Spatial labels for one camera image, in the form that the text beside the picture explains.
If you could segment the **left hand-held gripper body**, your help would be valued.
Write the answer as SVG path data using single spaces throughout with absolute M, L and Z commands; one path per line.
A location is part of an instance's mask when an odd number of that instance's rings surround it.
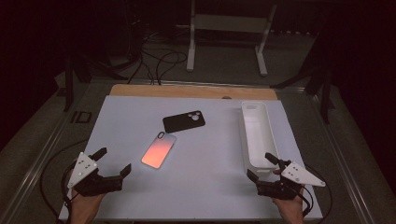
M 122 190 L 123 178 L 120 175 L 109 177 L 99 175 L 97 161 L 93 161 L 89 156 L 84 152 L 79 153 L 66 186 L 84 197 Z

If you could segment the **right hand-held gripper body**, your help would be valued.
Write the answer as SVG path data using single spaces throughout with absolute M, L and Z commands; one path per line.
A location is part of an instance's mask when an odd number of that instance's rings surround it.
M 308 172 L 295 161 L 271 160 L 279 166 L 280 178 L 276 182 L 255 180 L 258 194 L 279 200 L 293 200 L 303 186 L 325 187 L 326 183 Z

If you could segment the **white plastic bin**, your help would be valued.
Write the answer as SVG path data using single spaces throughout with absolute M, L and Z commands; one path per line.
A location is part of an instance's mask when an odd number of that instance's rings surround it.
M 245 168 L 258 176 L 271 174 L 277 165 L 267 160 L 265 154 L 278 157 L 278 152 L 266 104 L 243 102 L 239 127 Z

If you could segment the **pink gradient phone case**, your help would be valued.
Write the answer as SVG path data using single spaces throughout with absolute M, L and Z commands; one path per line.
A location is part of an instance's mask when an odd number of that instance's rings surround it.
M 148 147 L 141 161 L 152 168 L 159 169 L 176 140 L 177 138 L 172 134 L 159 132 Z

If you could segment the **black phone case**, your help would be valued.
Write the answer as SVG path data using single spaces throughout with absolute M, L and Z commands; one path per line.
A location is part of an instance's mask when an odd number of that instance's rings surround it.
M 163 118 L 163 126 L 167 133 L 185 131 L 204 125 L 205 118 L 199 110 Z

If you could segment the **person's right hand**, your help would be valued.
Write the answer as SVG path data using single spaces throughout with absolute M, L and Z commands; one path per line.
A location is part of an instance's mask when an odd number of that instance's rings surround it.
M 279 214 L 287 224 L 304 224 L 303 199 L 296 196 L 293 200 L 272 199 Z

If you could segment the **person's left hand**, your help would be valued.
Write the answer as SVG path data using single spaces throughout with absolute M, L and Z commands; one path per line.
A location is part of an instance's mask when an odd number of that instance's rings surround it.
M 105 194 L 84 197 L 72 189 L 72 197 L 70 224 L 92 224 Z

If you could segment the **white table mat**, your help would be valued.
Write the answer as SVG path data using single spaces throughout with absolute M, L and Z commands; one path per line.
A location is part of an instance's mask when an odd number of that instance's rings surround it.
M 108 96 L 92 130 L 86 153 L 104 147 L 101 175 L 132 172 L 120 191 L 107 194 L 99 220 L 268 220 L 279 213 L 260 196 L 246 174 L 239 118 L 241 101 Z M 202 127 L 178 132 L 158 169 L 141 159 L 163 130 L 163 118 L 199 110 Z

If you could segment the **black tripod stand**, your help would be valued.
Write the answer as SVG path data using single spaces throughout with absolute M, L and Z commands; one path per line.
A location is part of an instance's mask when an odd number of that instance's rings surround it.
M 298 75 L 291 77 L 283 82 L 271 85 L 272 89 L 284 89 L 297 81 L 309 77 L 309 81 L 304 87 L 304 92 L 307 95 L 316 95 L 321 91 L 321 100 L 319 113 L 323 121 L 329 124 L 329 105 L 330 105 L 330 92 L 332 84 L 332 72 L 328 66 L 313 66 Z
M 93 68 L 103 72 L 108 77 L 116 80 L 126 80 L 126 77 L 122 77 L 104 65 L 100 64 L 96 60 L 88 57 L 85 54 L 77 54 L 75 56 L 67 56 L 64 60 L 65 64 L 65 87 L 63 93 L 65 97 L 64 112 L 67 112 L 74 102 L 74 75 L 77 75 L 81 82 L 88 83 L 91 80 L 91 75 L 88 72 L 88 66 L 91 65 Z

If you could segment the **white metal stand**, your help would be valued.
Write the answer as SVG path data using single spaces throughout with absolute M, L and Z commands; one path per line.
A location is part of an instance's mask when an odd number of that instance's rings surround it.
M 268 75 L 263 50 L 276 14 L 277 4 L 271 4 L 269 13 L 264 18 L 201 14 L 195 11 L 195 7 L 196 0 L 191 0 L 190 45 L 186 66 L 188 72 L 194 70 L 196 51 L 195 31 L 210 30 L 261 34 L 262 40 L 255 46 L 255 55 L 260 74 L 263 77 Z

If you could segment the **aluminium floor rail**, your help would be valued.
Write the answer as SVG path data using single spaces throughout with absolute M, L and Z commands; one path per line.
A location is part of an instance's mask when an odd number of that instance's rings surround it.
M 229 83 L 206 83 L 206 82 L 192 82 L 192 81 L 171 81 L 163 80 L 159 84 L 155 81 L 153 84 L 149 80 L 137 79 L 132 80 L 127 85 L 146 85 L 146 86 L 193 86 L 193 87 L 220 87 L 220 88 L 250 88 L 250 89 L 272 89 L 269 85 L 244 85 L 244 84 L 229 84 Z M 286 87 L 283 89 L 273 89 L 275 92 L 286 93 L 304 93 L 304 87 Z
M 15 223 L 88 87 L 74 87 L 74 100 L 66 112 L 64 98 L 51 96 L 0 153 L 0 224 Z
M 320 115 L 319 108 L 320 102 L 316 95 L 309 96 L 308 100 L 313 107 L 313 110 L 316 114 L 317 119 L 319 120 L 321 129 L 325 133 L 326 138 L 330 142 L 331 149 L 330 152 L 333 156 L 334 162 L 336 163 L 337 169 L 339 171 L 340 176 L 344 181 L 344 185 L 348 192 L 349 198 L 352 201 L 354 208 L 357 212 L 357 215 L 362 224 L 375 224 L 372 213 L 370 212 L 366 201 L 363 198 L 361 193 L 361 189 L 358 186 L 358 183 L 351 173 L 347 165 L 347 160 L 345 159 L 342 150 L 334 136 L 334 133 L 331 129 L 331 126 L 327 124 L 322 116 Z

